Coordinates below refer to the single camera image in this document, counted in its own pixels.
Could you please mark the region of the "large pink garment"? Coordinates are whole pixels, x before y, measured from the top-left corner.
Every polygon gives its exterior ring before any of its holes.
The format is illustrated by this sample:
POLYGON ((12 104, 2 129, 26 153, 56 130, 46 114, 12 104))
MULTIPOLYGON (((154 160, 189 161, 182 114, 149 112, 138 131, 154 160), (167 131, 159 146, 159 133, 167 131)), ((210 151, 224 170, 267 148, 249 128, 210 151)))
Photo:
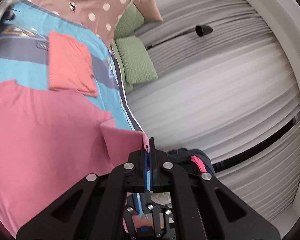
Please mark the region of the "large pink garment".
POLYGON ((145 133, 120 129, 110 112, 76 90, 0 83, 0 221, 18 230, 90 173, 108 174, 145 133))

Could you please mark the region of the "dark navy clothes pile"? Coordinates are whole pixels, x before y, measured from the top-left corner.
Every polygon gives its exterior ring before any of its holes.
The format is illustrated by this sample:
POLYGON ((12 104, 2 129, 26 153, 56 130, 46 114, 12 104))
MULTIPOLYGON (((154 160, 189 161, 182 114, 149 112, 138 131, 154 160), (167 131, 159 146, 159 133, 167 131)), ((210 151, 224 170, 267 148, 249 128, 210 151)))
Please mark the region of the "dark navy clothes pile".
POLYGON ((168 151, 167 156, 170 162, 183 167, 188 173, 200 175, 207 172, 213 177, 216 176, 210 158, 199 149, 179 148, 168 151))

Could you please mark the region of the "near green cushion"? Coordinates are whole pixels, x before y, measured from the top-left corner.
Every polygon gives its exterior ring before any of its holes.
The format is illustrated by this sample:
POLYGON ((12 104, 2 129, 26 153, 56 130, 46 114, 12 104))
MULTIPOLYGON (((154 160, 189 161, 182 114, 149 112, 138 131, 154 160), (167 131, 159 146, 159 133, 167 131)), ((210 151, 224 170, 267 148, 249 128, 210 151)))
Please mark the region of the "near green cushion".
POLYGON ((153 62, 139 38, 135 36, 118 38, 115 44, 123 63, 128 85, 146 83, 158 78, 153 62))

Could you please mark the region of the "green cushion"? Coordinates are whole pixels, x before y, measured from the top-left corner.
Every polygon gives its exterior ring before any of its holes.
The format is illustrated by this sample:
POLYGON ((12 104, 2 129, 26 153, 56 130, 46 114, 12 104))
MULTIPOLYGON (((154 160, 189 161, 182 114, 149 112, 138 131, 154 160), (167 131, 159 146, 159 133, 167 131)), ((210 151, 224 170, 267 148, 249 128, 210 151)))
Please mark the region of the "green cushion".
POLYGON ((125 13, 119 19, 119 22, 114 31, 114 38, 123 38, 127 37, 140 28, 145 22, 143 15, 135 6, 134 3, 131 3, 130 6, 126 9, 125 13))
POLYGON ((115 44, 123 63, 128 85, 146 83, 158 78, 153 62, 139 38, 135 36, 118 38, 115 44))

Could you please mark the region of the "grey pleated curtain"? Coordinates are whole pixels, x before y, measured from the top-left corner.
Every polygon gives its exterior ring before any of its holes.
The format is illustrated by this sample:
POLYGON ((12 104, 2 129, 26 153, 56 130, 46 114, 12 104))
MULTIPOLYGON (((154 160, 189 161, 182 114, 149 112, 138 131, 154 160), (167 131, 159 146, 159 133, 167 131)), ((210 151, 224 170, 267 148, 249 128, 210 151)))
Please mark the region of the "grey pleated curtain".
POLYGON ((135 32, 158 79, 128 104, 158 149, 202 150, 217 178, 269 221, 289 209, 300 183, 300 90, 271 29, 245 0, 183 0, 135 32))

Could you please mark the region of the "folded coral cloth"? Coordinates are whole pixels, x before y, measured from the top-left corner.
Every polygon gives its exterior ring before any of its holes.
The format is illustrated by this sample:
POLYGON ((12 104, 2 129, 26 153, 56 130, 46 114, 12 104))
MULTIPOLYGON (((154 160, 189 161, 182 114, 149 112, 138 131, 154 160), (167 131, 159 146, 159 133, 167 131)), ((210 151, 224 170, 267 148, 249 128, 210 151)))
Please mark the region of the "folded coral cloth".
POLYGON ((84 95, 98 96, 89 49, 74 37, 56 31, 49 33, 48 88, 76 89, 84 95))

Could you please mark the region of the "far green cushion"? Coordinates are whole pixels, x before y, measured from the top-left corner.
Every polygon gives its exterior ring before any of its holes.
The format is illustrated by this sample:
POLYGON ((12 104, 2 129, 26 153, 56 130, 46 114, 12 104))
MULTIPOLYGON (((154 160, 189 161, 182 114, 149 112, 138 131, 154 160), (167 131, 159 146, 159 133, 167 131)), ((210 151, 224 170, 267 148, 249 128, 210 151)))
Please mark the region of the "far green cushion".
POLYGON ((119 22, 114 31, 114 38, 123 38, 127 37, 140 28, 145 22, 143 15, 135 6, 134 3, 131 3, 130 6, 126 9, 125 13, 119 19, 119 22))

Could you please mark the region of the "black floor lamp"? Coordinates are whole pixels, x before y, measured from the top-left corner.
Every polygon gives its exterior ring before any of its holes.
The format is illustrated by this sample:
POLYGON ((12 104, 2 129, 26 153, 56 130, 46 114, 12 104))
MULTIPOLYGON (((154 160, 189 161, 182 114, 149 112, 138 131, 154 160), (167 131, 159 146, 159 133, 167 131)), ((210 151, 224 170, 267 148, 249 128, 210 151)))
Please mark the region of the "black floor lamp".
POLYGON ((197 36, 203 37, 203 36, 211 34, 212 32, 213 32, 213 28, 210 27, 209 25, 196 25, 194 29, 189 29, 189 30, 183 31, 182 33, 180 33, 178 35, 175 35, 171 38, 168 38, 164 41, 161 41, 161 42, 156 43, 156 44, 151 44, 151 45, 146 47, 146 50, 152 49, 152 48, 157 47, 157 46, 159 46, 163 43, 166 43, 170 40, 173 40, 173 39, 178 38, 178 37, 185 36, 185 35, 190 34, 190 33, 196 33, 197 36))

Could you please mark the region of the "beige cushion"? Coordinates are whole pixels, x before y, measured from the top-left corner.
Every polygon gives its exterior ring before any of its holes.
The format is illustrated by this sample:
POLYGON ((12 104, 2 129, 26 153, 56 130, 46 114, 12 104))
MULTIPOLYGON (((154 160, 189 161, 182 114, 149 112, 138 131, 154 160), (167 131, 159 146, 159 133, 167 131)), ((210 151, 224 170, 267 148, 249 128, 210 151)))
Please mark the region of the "beige cushion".
POLYGON ((155 0, 134 0, 133 3, 146 21, 162 22, 164 20, 155 0))

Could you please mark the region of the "blue grey patterned bedspread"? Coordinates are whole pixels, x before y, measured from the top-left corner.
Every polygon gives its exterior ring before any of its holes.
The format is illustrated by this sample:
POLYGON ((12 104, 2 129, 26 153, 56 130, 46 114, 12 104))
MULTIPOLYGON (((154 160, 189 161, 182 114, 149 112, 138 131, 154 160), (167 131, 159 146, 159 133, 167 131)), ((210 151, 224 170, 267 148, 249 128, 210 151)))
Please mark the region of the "blue grey patterned bedspread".
POLYGON ((139 130, 127 106, 123 72, 114 54, 87 28, 27 0, 0 33, 0 82, 40 90, 76 89, 109 111, 119 128, 139 130))

